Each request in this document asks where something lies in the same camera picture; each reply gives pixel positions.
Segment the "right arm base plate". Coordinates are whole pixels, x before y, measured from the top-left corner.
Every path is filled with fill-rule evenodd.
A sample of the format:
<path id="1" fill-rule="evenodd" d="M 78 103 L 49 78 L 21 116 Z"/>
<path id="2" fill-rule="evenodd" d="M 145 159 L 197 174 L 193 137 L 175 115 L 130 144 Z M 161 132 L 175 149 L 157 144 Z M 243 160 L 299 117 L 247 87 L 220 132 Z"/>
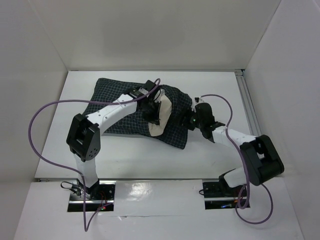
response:
<path id="1" fill-rule="evenodd" d="M 234 209 L 242 186 L 224 187 L 218 180 L 203 181 L 198 193 L 204 197 L 206 210 Z"/>

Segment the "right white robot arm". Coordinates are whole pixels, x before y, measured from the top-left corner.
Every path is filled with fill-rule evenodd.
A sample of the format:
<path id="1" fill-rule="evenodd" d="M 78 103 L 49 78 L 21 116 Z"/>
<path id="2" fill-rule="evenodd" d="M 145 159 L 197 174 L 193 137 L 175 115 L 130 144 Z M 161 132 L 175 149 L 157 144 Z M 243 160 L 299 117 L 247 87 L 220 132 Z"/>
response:
<path id="1" fill-rule="evenodd" d="M 243 166 L 227 171 L 218 178 L 218 190 L 223 196 L 230 196 L 237 187 L 247 182 L 259 186 L 285 171 L 269 136 L 247 135 L 228 129 L 224 123 L 215 120 L 207 102 L 186 110 L 180 122 L 191 131 L 199 129 L 206 140 L 234 148 L 240 154 Z"/>

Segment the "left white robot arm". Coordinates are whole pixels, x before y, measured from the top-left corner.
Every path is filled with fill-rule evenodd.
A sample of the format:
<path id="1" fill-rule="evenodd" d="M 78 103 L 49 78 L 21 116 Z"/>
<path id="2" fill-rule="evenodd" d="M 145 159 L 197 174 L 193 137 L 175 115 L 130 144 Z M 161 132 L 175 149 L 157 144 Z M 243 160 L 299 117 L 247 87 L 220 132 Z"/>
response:
<path id="1" fill-rule="evenodd" d="M 73 153 L 79 171 L 77 184 L 81 194 L 88 200 L 97 197 L 100 181 L 96 171 L 96 156 L 101 150 L 102 134 L 128 115 L 142 111 L 145 121 L 160 124 L 161 80 L 148 80 L 141 87 L 127 89 L 113 102 L 94 102 L 103 108 L 83 115 L 75 115 L 66 143 Z"/>

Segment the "dark checked pillowcase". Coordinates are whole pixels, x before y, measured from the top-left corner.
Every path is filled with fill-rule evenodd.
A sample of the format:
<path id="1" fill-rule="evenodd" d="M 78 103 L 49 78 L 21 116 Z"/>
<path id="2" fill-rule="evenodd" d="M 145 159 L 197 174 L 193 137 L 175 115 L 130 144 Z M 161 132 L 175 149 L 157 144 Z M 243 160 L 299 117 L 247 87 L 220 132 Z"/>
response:
<path id="1" fill-rule="evenodd" d="M 113 102 L 130 88 L 140 88 L 141 83 L 125 82 L 108 78 L 99 78 L 95 84 L 91 101 Z M 164 95 L 161 99 L 161 117 L 167 121 L 155 125 L 143 118 L 143 112 L 137 110 L 108 128 L 105 134 L 141 135 L 157 139 L 167 145 L 183 150 L 188 140 L 188 129 L 180 125 L 180 119 L 191 108 L 192 99 L 178 88 L 161 85 Z"/>

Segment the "cream pillow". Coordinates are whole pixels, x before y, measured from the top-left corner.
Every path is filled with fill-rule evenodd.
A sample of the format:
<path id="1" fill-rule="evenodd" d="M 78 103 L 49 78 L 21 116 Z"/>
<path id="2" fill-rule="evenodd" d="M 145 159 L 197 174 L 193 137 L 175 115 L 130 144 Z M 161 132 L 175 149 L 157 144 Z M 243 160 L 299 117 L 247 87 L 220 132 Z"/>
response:
<path id="1" fill-rule="evenodd" d="M 151 137 L 157 137 L 164 133 L 171 113 L 172 102 L 166 95 L 163 95 L 160 99 L 159 125 L 148 123 L 148 130 Z"/>

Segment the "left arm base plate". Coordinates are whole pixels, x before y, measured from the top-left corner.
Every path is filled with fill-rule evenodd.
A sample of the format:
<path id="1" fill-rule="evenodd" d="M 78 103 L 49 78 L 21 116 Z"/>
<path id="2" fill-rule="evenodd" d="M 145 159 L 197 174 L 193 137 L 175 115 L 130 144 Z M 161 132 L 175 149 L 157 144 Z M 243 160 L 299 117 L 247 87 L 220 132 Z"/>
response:
<path id="1" fill-rule="evenodd" d="M 115 181 L 100 180 L 99 186 L 92 193 L 86 194 L 76 181 L 62 181 L 60 187 L 70 193 L 67 206 L 69 213 L 83 212 L 84 198 L 87 212 L 95 212 L 98 208 L 101 208 L 101 212 L 114 211 Z"/>

